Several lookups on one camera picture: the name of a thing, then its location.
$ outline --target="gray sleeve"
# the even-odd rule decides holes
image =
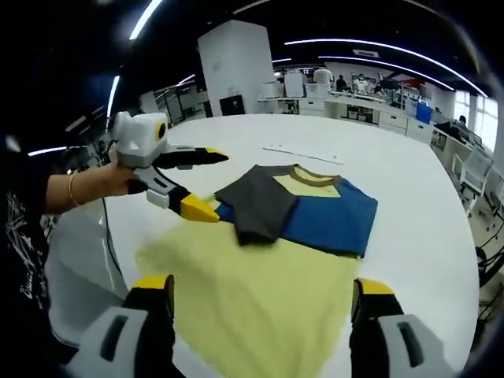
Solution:
[[[234,210],[235,231],[240,245],[274,243],[281,236],[297,197],[272,178],[283,174],[280,168],[284,167],[265,169],[256,165],[215,194],[217,200]]]

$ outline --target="round table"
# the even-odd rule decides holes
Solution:
[[[424,322],[444,344],[445,359],[463,369],[478,312],[474,242],[454,185],[430,146],[372,126],[322,117],[244,115],[194,120],[169,131],[176,145],[208,146],[231,157],[191,171],[165,174],[200,198],[238,179],[253,165],[299,163],[312,172],[339,174],[367,195],[378,210],[358,276],[378,280],[395,293],[405,313]],[[342,164],[263,150],[301,146],[334,155]],[[138,278],[135,252],[180,223],[151,205],[145,194],[108,198],[109,224],[128,287]],[[350,377],[350,318],[322,376]],[[174,362],[191,376],[218,376],[177,336]]]

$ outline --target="brown collar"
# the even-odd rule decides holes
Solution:
[[[312,180],[307,180],[304,177],[301,177],[297,172],[296,169],[299,169],[303,172],[308,173],[310,176],[318,178],[318,179],[324,179],[327,178],[327,180],[324,181],[312,181]],[[339,183],[343,178],[341,176],[329,176],[329,175],[319,175],[318,173],[313,173],[310,172],[308,169],[303,168],[299,164],[294,164],[291,166],[289,175],[296,181],[303,183],[305,185],[309,185],[311,187],[327,187],[329,185],[336,185]]]

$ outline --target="gold bracelet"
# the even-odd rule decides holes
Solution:
[[[70,180],[69,180],[69,195],[70,195],[70,199],[73,201],[74,205],[75,206],[82,206],[83,204],[82,203],[78,203],[76,201],[75,198],[73,198],[73,193],[72,193],[72,181],[73,181],[73,178],[75,177],[75,173],[73,175],[70,176]]]

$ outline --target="ceiling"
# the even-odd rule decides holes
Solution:
[[[4,46],[13,57],[6,74],[12,95],[5,105],[11,128],[23,134],[31,148],[78,138],[65,133],[65,128],[83,114],[106,107],[115,75],[121,79],[113,110],[133,106],[140,94],[178,83],[192,73],[202,80],[197,39],[231,19],[266,26],[274,59],[291,57],[293,64],[306,64],[319,62],[319,55],[351,56],[355,48],[373,50],[383,61],[476,93],[448,71],[399,51],[353,43],[284,45],[296,39],[365,39],[429,56],[491,93],[452,23],[412,1],[319,1],[295,6],[290,0],[270,0],[234,15],[253,0],[164,0],[137,40],[130,41],[149,2],[35,2],[30,12],[20,13],[21,21],[12,20],[9,34],[17,38]],[[433,6],[427,0],[421,3]]]

